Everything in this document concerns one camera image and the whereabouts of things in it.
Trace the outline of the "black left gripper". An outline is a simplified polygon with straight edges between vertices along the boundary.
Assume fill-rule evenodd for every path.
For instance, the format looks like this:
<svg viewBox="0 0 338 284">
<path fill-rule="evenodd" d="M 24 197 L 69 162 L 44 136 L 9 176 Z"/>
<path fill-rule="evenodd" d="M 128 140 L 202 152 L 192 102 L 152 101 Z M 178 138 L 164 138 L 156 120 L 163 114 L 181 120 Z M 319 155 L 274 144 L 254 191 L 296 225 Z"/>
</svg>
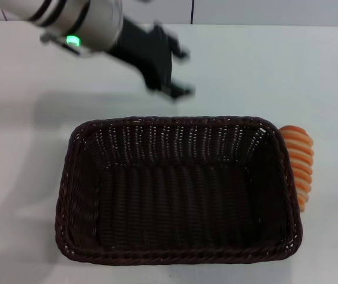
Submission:
<svg viewBox="0 0 338 284">
<path fill-rule="evenodd" d="M 171 101 L 195 93 L 191 86 L 172 82 L 173 58 L 188 59 L 189 51 L 160 24 L 146 31 L 125 17 L 121 34 L 108 53 L 136 67 L 143 75 L 148 89 L 159 90 Z"/>
</svg>

